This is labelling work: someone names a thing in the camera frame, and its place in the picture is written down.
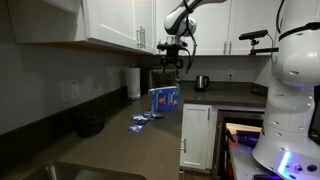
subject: kitchen sink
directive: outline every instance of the kitchen sink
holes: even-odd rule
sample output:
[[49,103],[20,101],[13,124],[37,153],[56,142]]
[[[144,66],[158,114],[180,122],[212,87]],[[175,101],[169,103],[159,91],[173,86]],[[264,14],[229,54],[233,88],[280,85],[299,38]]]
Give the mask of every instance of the kitchen sink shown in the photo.
[[137,174],[111,171],[63,162],[48,162],[24,180],[146,180]]

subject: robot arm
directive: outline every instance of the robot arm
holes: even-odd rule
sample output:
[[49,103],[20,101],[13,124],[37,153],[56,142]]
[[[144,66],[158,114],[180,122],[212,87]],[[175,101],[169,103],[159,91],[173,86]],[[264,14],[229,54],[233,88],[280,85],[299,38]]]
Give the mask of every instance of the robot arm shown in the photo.
[[[181,36],[191,36],[193,38],[193,33],[196,31],[196,22],[192,18],[188,18],[197,7],[207,4],[207,3],[222,3],[226,0],[183,0],[179,6],[174,9],[164,21],[164,28],[169,35],[174,35],[173,44],[159,44],[158,49],[164,51],[166,50],[166,56],[162,57],[160,64],[163,67],[163,72],[167,65],[172,64],[178,69],[182,68],[182,59],[178,58],[180,50],[186,50],[186,43],[180,41]],[[188,63],[187,71],[192,64],[192,60]]]
[[[197,7],[208,3],[222,3],[226,0],[183,0],[183,2],[173,10],[165,19],[164,27],[169,35],[189,36],[186,33],[186,17],[191,14]],[[192,33],[195,32],[196,26],[194,20],[189,23]]]

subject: upper cabinet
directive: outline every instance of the upper cabinet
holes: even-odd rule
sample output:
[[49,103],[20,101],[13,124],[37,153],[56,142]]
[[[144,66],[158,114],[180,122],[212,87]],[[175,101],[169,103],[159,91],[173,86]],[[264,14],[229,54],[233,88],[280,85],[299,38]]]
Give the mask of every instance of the upper cabinet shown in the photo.
[[[276,17],[280,0],[232,0],[228,34],[229,55],[247,55],[250,53],[251,41],[239,40],[243,33],[268,30],[274,39],[276,35]],[[269,37],[256,39],[259,44],[255,49],[271,48]]]
[[[223,55],[227,53],[228,27],[231,0],[224,3],[205,4],[198,7],[190,17],[197,22],[194,37],[196,55]],[[188,50],[193,52],[193,41],[185,38]]]
[[[240,41],[239,36],[243,33],[267,29],[270,36],[274,37],[276,14],[280,2],[280,0],[227,0],[224,3],[205,4],[198,7],[190,15],[197,22],[197,30],[194,34],[197,41],[196,55],[248,55],[251,42],[250,40]],[[256,45],[256,49],[271,48],[272,43],[269,37],[257,40],[260,43]],[[188,37],[185,41],[188,43],[188,50],[192,53],[192,39]]]
[[17,42],[80,41],[154,53],[154,0],[10,0],[8,5]]
[[[155,17],[155,27],[156,27],[156,36],[155,36],[155,46],[158,44],[164,44],[167,42],[167,38],[172,36],[168,35],[164,29],[164,20],[167,15],[173,11],[181,3],[181,0],[165,0],[159,1],[156,0],[156,17]],[[155,48],[155,54],[165,54],[166,51],[160,51]]]

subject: cabinet door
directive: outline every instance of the cabinet door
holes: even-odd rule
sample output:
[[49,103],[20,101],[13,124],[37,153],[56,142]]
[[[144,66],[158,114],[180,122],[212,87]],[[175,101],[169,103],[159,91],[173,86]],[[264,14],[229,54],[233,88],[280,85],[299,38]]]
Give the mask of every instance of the cabinet door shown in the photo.
[[206,168],[211,106],[185,104],[182,122],[180,166]]
[[164,44],[167,41],[167,37],[170,35],[167,34],[164,29],[164,20],[167,15],[173,11],[182,1],[181,0],[161,0],[156,1],[156,39],[155,39],[155,54],[166,54],[166,51],[160,51],[156,46],[161,43]]
[[[247,55],[250,53],[251,41],[239,40],[243,33],[267,29],[274,38],[276,33],[276,16],[280,0],[232,0],[228,35],[230,55]],[[268,36],[256,39],[260,41],[255,49],[271,48]]]
[[87,38],[138,49],[135,1],[84,0]]
[[136,27],[142,26],[145,29],[144,35],[142,34],[142,43],[145,44],[145,48],[142,51],[154,53],[154,0],[135,0],[135,12],[136,12]]
[[[198,7],[190,17],[197,22],[194,37],[197,41],[196,55],[224,55],[228,39],[231,0],[224,3],[205,4]],[[185,38],[192,54],[193,41]]]

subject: gray countertop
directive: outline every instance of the gray countertop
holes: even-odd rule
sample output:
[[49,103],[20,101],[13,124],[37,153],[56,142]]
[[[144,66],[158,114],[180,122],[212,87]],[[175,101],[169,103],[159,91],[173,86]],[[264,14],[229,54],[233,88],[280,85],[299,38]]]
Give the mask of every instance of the gray countertop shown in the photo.
[[[264,107],[266,98],[250,93],[248,87],[194,92],[181,89],[184,103]],[[21,179],[50,160],[145,176],[148,180],[177,180],[179,177],[182,108],[161,112],[163,119],[149,122],[140,133],[127,131],[130,116],[148,110],[147,95],[106,119],[101,133],[80,138],[72,133],[27,162],[17,165],[4,179]]]

